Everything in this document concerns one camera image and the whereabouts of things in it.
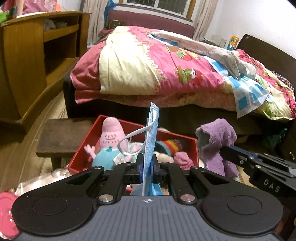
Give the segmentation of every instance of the blue face mask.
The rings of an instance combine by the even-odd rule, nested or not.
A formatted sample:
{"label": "blue face mask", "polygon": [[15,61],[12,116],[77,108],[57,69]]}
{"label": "blue face mask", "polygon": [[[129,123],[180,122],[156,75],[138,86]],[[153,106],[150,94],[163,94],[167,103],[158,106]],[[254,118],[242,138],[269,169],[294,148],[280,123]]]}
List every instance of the blue face mask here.
{"label": "blue face mask", "polygon": [[126,135],[125,139],[133,137],[142,132],[146,132],[145,141],[142,148],[136,153],[127,153],[123,151],[120,147],[121,140],[117,147],[119,151],[126,156],[133,156],[138,153],[143,153],[144,151],[144,169],[143,169],[143,183],[141,185],[137,185],[137,187],[131,192],[130,195],[135,196],[156,196],[163,195],[159,184],[151,183],[151,160],[154,152],[156,134],[157,134],[157,126],[158,126],[158,116],[159,116],[159,108],[151,103],[149,118],[147,120],[147,126],[140,128],[139,130],[133,131],[132,133]]}

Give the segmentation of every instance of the peppa pig plush toy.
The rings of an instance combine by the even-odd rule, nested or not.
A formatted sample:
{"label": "peppa pig plush toy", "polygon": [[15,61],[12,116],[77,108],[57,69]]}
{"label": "peppa pig plush toy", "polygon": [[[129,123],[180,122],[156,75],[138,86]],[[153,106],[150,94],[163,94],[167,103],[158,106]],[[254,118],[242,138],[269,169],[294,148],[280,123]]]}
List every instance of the peppa pig plush toy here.
{"label": "peppa pig plush toy", "polygon": [[[118,150],[117,144],[125,138],[124,131],[118,119],[115,117],[108,117],[104,120],[102,126],[102,134],[99,140],[100,149],[95,154],[95,147],[86,145],[84,150],[92,157],[92,167],[101,166],[104,170],[112,170],[117,163],[128,162],[132,157],[124,157],[123,154]],[[128,140],[124,140],[120,144],[122,150],[128,152]],[[135,145],[131,153],[135,153],[141,149],[140,145]]]}

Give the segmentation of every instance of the wooden floor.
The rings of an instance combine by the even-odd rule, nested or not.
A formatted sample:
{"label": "wooden floor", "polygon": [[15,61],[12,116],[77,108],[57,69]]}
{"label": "wooden floor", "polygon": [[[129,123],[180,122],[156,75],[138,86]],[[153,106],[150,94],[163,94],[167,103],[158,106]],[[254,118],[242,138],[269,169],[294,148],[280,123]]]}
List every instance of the wooden floor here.
{"label": "wooden floor", "polygon": [[56,118],[67,118],[62,92],[47,105],[27,135],[0,129],[0,192],[52,170],[50,158],[37,157],[35,149],[43,123]]}

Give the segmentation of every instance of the pink plastic lid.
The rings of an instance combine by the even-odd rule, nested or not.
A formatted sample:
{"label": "pink plastic lid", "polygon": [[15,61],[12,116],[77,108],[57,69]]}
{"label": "pink plastic lid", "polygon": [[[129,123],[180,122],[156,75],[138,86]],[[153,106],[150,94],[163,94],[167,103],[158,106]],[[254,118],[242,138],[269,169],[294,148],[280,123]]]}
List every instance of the pink plastic lid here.
{"label": "pink plastic lid", "polygon": [[0,193],[0,232],[7,238],[14,238],[19,234],[11,215],[11,207],[16,199],[17,196],[12,193]]}

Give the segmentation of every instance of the orange box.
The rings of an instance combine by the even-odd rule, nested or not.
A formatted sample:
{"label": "orange box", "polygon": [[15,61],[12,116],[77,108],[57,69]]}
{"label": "orange box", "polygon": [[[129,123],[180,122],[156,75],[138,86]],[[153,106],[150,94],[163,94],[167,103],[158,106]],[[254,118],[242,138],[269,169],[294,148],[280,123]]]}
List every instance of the orange box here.
{"label": "orange box", "polygon": [[[82,172],[91,167],[91,158],[85,152],[84,146],[89,144],[90,146],[95,146],[96,150],[99,149],[99,139],[102,133],[102,125],[103,125],[103,121],[106,118],[107,116],[105,115],[99,115],[99,117],[97,118],[97,120],[95,121],[93,126],[90,128],[89,132],[87,133],[86,137],[82,141],[81,145],[76,150],[76,153],[73,156],[68,166],[68,169],[71,175]],[[119,122],[126,135],[144,127],[143,125],[128,122],[125,120],[119,120]],[[175,138],[182,138],[185,140],[186,144],[184,146],[183,151],[185,151],[188,154],[189,158],[193,161],[193,164],[195,166],[198,166],[198,151],[196,146],[197,141],[195,138],[182,136],[172,132],[157,130],[156,140],[158,141],[166,141],[166,140],[175,139]],[[145,140],[145,132],[132,137],[133,142],[144,142],[144,140]]]}

